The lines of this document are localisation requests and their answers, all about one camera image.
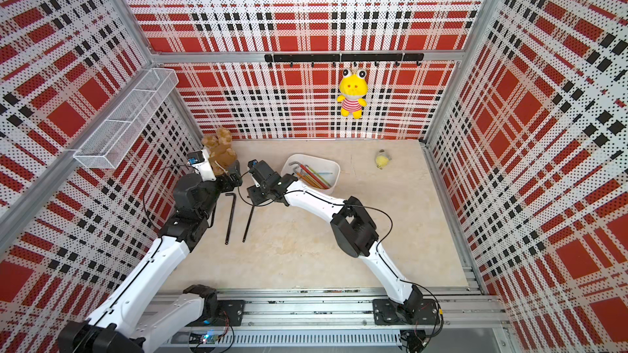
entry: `wire mesh basket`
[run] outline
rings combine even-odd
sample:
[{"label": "wire mesh basket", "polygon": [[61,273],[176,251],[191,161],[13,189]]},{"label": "wire mesh basket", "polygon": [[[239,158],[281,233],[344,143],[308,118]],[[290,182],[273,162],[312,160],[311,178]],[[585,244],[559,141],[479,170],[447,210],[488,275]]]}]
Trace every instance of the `wire mesh basket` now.
[{"label": "wire mesh basket", "polygon": [[74,153],[86,168],[115,169],[177,85],[173,69],[152,68]]}]

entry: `metal bracket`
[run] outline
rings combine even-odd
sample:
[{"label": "metal bracket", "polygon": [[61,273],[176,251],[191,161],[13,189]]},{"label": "metal bracket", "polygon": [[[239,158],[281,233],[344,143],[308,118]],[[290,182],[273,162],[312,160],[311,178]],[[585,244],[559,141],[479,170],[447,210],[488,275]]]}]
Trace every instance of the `metal bracket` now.
[{"label": "metal bracket", "polygon": [[[221,314],[226,313],[229,318],[229,325],[232,327],[238,327],[242,325],[242,316],[244,316],[244,306],[246,302],[244,300],[218,300],[218,316],[217,319],[212,319],[212,326],[224,327],[225,319],[220,318]],[[194,322],[188,324],[188,327],[204,327],[207,319],[200,317]]]},{"label": "metal bracket", "polygon": [[267,63],[336,63],[336,62],[416,62],[425,59],[424,52],[402,52],[402,51],[382,51],[382,52],[335,52],[335,53],[310,53],[295,52],[290,54],[264,54],[264,61]]},{"label": "metal bracket", "polygon": [[[420,310],[418,316],[419,325],[438,325],[440,318],[436,310],[436,301],[432,298],[423,298],[420,303]],[[373,318],[375,319],[375,325],[377,326],[402,326],[406,323],[402,322],[398,317],[394,309],[394,305],[391,304],[387,298],[377,298],[373,300]]]}]

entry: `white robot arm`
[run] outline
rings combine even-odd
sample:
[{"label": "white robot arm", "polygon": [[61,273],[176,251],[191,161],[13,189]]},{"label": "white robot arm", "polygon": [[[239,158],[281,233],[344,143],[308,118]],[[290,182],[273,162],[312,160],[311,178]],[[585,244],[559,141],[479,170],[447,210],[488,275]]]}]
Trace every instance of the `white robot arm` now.
[{"label": "white robot arm", "polygon": [[[345,207],[344,199],[325,195],[300,181],[296,181],[288,186],[284,198],[290,206],[307,210],[321,217],[327,223],[331,223],[334,220],[334,216],[341,213],[342,208]],[[337,230],[334,230],[334,234],[336,239],[338,239]],[[379,279],[384,289],[386,289],[388,298],[403,304],[412,293],[412,284],[402,282],[402,279],[405,279],[405,277],[388,257],[384,248],[379,245],[378,241],[374,241],[371,244],[371,249],[373,248],[374,250],[369,251],[368,255],[358,255],[357,258],[366,263]]]},{"label": "white robot arm", "polygon": [[[124,282],[86,321],[69,322],[59,334],[61,353],[152,353],[171,335],[201,317],[216,318],[216,290],[191,286],[167,310],[137,324],[149,302],[170,273],[194,250],[207,229],[207,218],[221,192],[242,184],[239,162],[225,175],[215,177],[207,155],[195,152],[188,160],[198,173],[187,174],[174,190],[176,211],[153,245]],[[249,197],[255,205],[267,201],[303,208],[330,223],[336,242],[348,255],[361,259],[380,280],[394,305],[397,317],[414,324],[423,295],[409,282],[379,243],[375,223],[354,197],[338,199],[318,192],[292,175],[280,177],[264,161],[250,161],[255,185]]]}]

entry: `perforated wall panel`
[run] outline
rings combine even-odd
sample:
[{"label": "perforated wall panel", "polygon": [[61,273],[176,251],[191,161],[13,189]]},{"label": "perforated wall panel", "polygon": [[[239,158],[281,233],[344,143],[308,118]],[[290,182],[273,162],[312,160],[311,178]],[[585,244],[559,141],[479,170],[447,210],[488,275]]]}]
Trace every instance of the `perforated wall panel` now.
[{"label": "perforated wall panel", "polygon": [[126,278],[161,226],[191,151],[164,103],[116,170],[77,169],[0,260],[0,350],[53,352],[68,320],[82,320]]},{"label": "perforated wall panel", "polygon": [[337,87],[350,64],[173,64],[177,89],[200,124],[235,138],[422,138],[454,62],[356,63],[369,93],[362,118],[340,115]]},{"label": "perforated wall panel", "polygon": [[627,0],[502,0],[434,153],[526,350],[628,350]]},{"label": "perforated wall panel", "polygon": [[157,52],[461,49],[482,0],[126,0]]},{"label": "perforated wall panel", "polygon": [[0,214],[144,61],[107,0],[0,0]]}]

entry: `beige floor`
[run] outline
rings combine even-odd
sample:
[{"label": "beige floor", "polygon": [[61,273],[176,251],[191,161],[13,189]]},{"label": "beige floor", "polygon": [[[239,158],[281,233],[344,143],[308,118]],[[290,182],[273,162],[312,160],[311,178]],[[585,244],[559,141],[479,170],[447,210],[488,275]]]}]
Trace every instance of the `beige floor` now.
[{"label": "beige floor", "polygon": [[[377,169],[379,149],[392,160]],[[424,286],[467,286],[420,145],[416,140],[238,141],[234,149],[246,171],[249,160],[266,161],[281,171],[295,153],[330,159],[341,173],[332,194],[351,195],[365,206],[381,208],[394,221],[382,243],[405,276]],[[241,187],[252,185],[249,175]],[[199,245],[166,280],[161,292],[195,283],[216,288],[367,288],[381,286],[364,263],[338,248],[329,223],[295,207],[272,204],[256,208],[245,243],[242,235],[251,207],[236,200],[229,245],[225,245],[231,197],[221,195],[216,222]],[[383,237],[389,222],[370,210]]]}]

